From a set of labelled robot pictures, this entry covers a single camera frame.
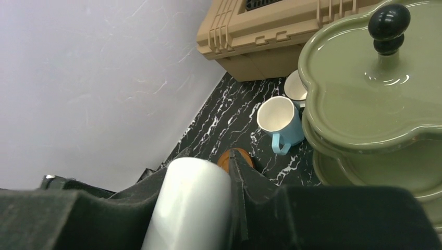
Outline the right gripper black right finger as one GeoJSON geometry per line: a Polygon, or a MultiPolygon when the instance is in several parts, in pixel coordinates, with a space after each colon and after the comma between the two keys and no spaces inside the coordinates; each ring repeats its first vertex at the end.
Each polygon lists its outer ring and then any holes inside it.
{"type": "Polygon", "coordinates": [[[404,189],[276,186],[237,155],[230,152],[232,249],[441,249],[404,189]]]}

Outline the white plastic tongs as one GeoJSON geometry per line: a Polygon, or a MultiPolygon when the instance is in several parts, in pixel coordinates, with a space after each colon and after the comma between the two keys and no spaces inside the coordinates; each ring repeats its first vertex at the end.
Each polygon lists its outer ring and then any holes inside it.
{"type": "Polygon", "coordinates": [[[166,171],[142,249],[228,249],[231,178],[199,158],[173,160],[166,171]]]}

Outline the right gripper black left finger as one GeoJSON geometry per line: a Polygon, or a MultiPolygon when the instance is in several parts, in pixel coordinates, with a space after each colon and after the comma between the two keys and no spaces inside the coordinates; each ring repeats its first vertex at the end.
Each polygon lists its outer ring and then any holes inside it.
{"type": "Polygon", "coordinates": [[[1,191],[1,249],[140,249],[165,178],[161,169],[114,194],[93,186],[1,191]]]}

